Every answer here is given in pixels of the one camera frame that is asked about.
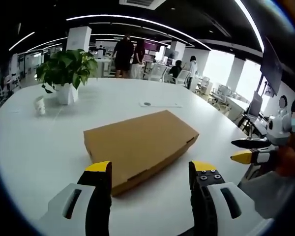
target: man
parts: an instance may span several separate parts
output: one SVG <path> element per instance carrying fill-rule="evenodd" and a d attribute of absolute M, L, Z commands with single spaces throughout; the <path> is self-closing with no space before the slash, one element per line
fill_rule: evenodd
<path fill-rule="evenodd" d="M 99 59 L 103 58 L 103 56 L 105 56 L 106 54 L 106 49 L 104 49 L 102 45 L 99 46 L 99 49 L 97 51 Z"/>
<path fill-rule="evenodd" d="M 130 36 L 126 34 L 115 46 L 113 57 L 115 58 L 116 74 L 115 77 L 119 78 L 120 73 L 123 78 L 127 78 L 127 73 L 130 69 L 130 60 L 133 54 L 133 43 L 130 41 Z"/>
<path fill-rule="evenodd" d="M 263 218 L 274 218 L 295 192 L 295 101 L 292 104 L 292 131 L 288 143 L 280 146 L 272 171 L 239 184 L 255 202 Z"/>

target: potted plant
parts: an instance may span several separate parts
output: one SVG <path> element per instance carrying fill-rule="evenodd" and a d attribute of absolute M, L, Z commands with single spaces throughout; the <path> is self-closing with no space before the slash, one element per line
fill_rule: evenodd
<path fill-rule="evenodd" d="M 82 49 L 60 51 L 53 54 L 37 70 L 37 79 L 43 83 L 47 93 L 52 93 L 45 84 L 50 85 L 57 93 L 60 104 L 68 105 L 78 99 L 78 87 L 94 76 L 97 62 L 91 53 Z"/>

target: green leaves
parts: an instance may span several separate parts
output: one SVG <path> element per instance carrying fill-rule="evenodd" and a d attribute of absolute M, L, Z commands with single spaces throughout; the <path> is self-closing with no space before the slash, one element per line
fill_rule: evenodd
<path fill-rule="evenodd" d="M 61 51 L 37 68 L 37 78 L 42 83 L 54 85 L 72 84 L 76 89 L 82 82 L 86 84 L 90 75 L 95 75 L 97 62 L 91 53 L 82 49 Z"/>

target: brown cardboard box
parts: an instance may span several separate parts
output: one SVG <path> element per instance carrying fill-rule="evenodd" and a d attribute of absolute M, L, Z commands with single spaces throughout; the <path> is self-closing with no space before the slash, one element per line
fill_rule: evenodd
<path fill-rule="evenodd" d="M 115 196 L 178 159 L 198 135 L 178 117 L 162 111 L 84 131 L 84 142 L 93 163 L 112 162 Z"/>

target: ceiling light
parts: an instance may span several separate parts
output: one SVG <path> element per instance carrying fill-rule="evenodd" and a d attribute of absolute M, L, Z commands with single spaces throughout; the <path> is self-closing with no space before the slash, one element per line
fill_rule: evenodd
<path fill-rule="evenodd" d="M 124 34 L 113 34 L 113 33 L 93 33 L 91 35 L 104 35 L 104 36 L 121 36 L 121 37 L 124 37 Z M 160 44 L 163 44 L 163 45 L 166 45 L 168 46 L 168 44 L 166 43 L 162 43 L 162 42 L 159 42 L 159 41 L 155 41 L 153 39 L 148 39 L 148 38 L 141 38 L 141 37 L 136 37 L 136 36 L 130 36 L 131 38 L 139 38 L 139 39 L 144 39 L 144 40 L 147 40 L 147 41 L 151 41 L 151 42 L 155 42 L 155 43 L 160 43 Z"/>
<path fill-rule="evenodd" d="M 66 39 L 66 38 L 68 38 L 68 37 L 59 38 L 59 39 L 55 39 L 55 40 L 52 40 L 52 41 L 49 41 L 49 42 L 46 42 L 46 43 L 39 44 L 39 45 L 37 45 L 37 46 L 35 46 L 35 47 L 31 48 L 31 49 L 28 49 L 27 52 L 29 52 L 29 51 L 31 51 L 31 50 L 33 50 L 33 49 L 35 49 L 35 48 L 38 48 L 38 47 L 40 47 L 40 46 L 43 46 L 43 45 L 45 45 L 45 44 L 47 44 L 47 43 L 52 43 L 52 42 L 55 42 L 55 41 L 58 41 L 58 40 Z"/>
<path fill-rule="evenodd" d="M 52 48 L 52 47 L 54 47 L 54 46 L 58 46 L 58 45 L 60 45 L 60 44 L 62 44 L 62 43 L 57 43 L 57 44 L 54 44 L 54 45 L 50 45 L 50 46 L 48 46 L 48 47 L 46 47 L 46 48 Z"/>
<path fill-rule="evenodd" d="M 252 19 L 252 17 L 251 17 L 251 15 L 250 15 L 249 11 L 247 10 L 247 8 L 245 7 L 245 5 L 244 5 L 240 0 L 234 0 L 234 1 L 237 3 L 237 5 L 238 5 L 238 6 L 240 7 L 240 9 L 242 10 L 242 12 L 245 14 L 245 16 L 246 16 L 247 20 L 249 21 L 249 23 L 250 23 L 250 25 L 251 25 L 253 31 L 255 32 L 255 35 L 256 35 L 256 37 L 257 37 L 257 40 L 258 40 L 259 45 L 260 45 L 260 47 L 261 47 L 261 50 L 262 50 L 262 52 L 264 52 L 264 50 L 265 50 L 264 43 L 262 42 L 262 39 L 261 39 L 260 33 L 259 33 L 259 31 L 258 31 L 258 28 L 257 28 L 257 26 L 256 26 L 256 24 L 255 24 L 255 22 L 254 22 L 254 20 Z"/>
<path fill-rule="evenodd" d="M 18 45 L 20 42 L 22 42 L 24 39 L 30 37 L 31 35 L 35 34 L 35 32 L 30 33 L 29 35 L 25 36 L 24 38 L 22 38 L 19 42 L 17 42 L 16 44 L 14 44 L 9 51 L 11 51 L 16 45 Z"/>
<path fill-rule="evenodd" d="M 138 18 L 138 17 L 133 17 L 133 16 L 123 16 L 123 15 L 106 15 L 106 14 L 100 14 L 100 15 L 87 15 L 87 16 L 77 16 L 77 17 L 72 17 L 72 18 L 68 18 L 66 19 L 67 21 L 72 21 L 72 20 L 76 20 L 76 19 L 81 19 L 81 18 L 88 18 L 88 17 L 119 17 L 119 18 L 127 18 L 127 19 L 132 19 L 132 20 L 138 20 L 138 21 L 144 21 L 144 22 L 148 22 L 148 23 L 151 23 L 151 24 L 154 24 L 154 25 L 157 25 L 157 26 L 161 26 L 161 27 L 164 27 L 164 28 L 167 28 L 169 30 L 172 30 L 172 31 L 175 31 L 177 33 L 180 33 L 194 41 L 196 41 L 197 43 L 200 43 L 202 46 L 208 48 L 209 50 L 211 50 L 210 47 L 208 47 L 206 44 L 200 42 L 199 40 L 195 39 L 194 37 L 186 34 L 186 33 L 183 33 L 177 29 L 174 29 L 172 27 L 169 27 L 169 26 L 166 26 L 166 25 L 163 25 L 163 24 L 160 24 L 158 22 L 154 22 L 154 21 L 150 21 L 150 20 L 146 20 L 146 19 L 142 19 L 142 18 Z"/>

